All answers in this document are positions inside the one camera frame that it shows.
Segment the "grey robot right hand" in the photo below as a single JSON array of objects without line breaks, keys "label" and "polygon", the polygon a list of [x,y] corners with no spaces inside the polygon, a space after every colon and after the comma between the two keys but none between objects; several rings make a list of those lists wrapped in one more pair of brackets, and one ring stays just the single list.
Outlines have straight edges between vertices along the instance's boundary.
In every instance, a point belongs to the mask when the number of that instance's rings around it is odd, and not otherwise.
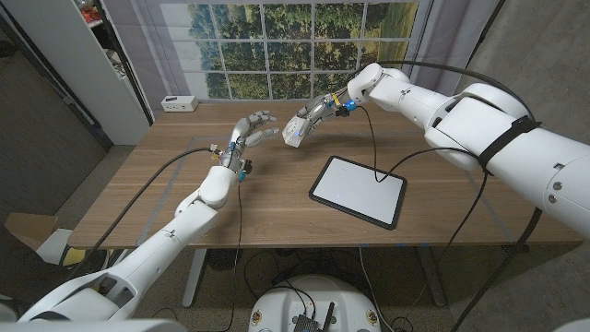
[{"label": "grey robot right hand", "polygon": [[317,96],[296,113],[296,117],[302,119],[297,136],[307,136],[329,118],[347,117],[356,108],[357,103],[346,92],[340,97],[335,93]]}]

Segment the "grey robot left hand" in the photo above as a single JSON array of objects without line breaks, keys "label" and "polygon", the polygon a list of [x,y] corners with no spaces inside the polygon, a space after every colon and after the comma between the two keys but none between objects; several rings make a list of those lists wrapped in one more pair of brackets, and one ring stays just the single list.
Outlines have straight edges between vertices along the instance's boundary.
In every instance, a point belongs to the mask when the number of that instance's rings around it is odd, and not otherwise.
[{"label": "grey robot left hand", "polygon": [[278,127],[260,130],[260,127],[274,123],[276,117],[270,111],[258,111],[241,118],[233,127],[230,141],[226,149],[220,155],[220,166],[228,177],[236,177],[242,169],[242,155],[246,148],[252,148],[263,140],[272,137],[278,131]]}]

